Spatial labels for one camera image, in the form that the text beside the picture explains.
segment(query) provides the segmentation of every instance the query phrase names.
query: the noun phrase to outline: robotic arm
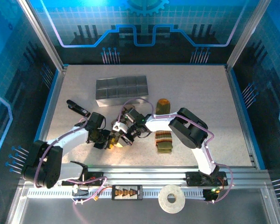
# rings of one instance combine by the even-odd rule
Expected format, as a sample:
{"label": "robotic arm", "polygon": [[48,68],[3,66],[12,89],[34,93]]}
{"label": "robotic arm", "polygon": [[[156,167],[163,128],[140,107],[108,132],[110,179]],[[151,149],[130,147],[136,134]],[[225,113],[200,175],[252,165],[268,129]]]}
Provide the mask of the robotic arm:
{"label": "robotic arm", "polygon": [[[116,122],[113,126],[113,130],[121,134],[118,143],[122,146],[131,146],[134,139],[142,133],[173,131],[179,140],[193,151],[202,179],[212,183],[217,178],[219,167],[211,160],[206,148],[208,127],[186,108],[172,114],[148,114],[145,117],[131,108],[124,117],[132,122],[130,127],[120,122]],[[53,187],[58,180],[69,178],[83,180],[88,170],[87,166],[78,162],[62,164],[62,157],[85,142],[94,142],[94,147],[99,149],[107,148],[110,131],[100,128],[103,121],[105,121],[103,115],[93,112],[86,124],[84,122],[76,124],[59,138],[48,142],[40,140],[34,142],[22,168],[23,178],[34,182],[36,186],[46,188]]]}

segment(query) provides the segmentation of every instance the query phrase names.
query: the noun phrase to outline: white tape roll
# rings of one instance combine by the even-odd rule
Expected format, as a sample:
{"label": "white tape roll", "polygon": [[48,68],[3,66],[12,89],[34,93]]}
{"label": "white tape roll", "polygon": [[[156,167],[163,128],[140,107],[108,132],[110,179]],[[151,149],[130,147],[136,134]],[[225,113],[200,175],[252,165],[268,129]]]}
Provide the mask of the white tape roll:
{"label": "white tape roll", "polygon": [[[168,201],[168,195],[173,195],[175,202],[171,203]],[[159,193],[159,204],[160,207],[168,213],[175,214],[180,212],[185,206],[186,198],[183,191],[176,185],[166,185]]]}

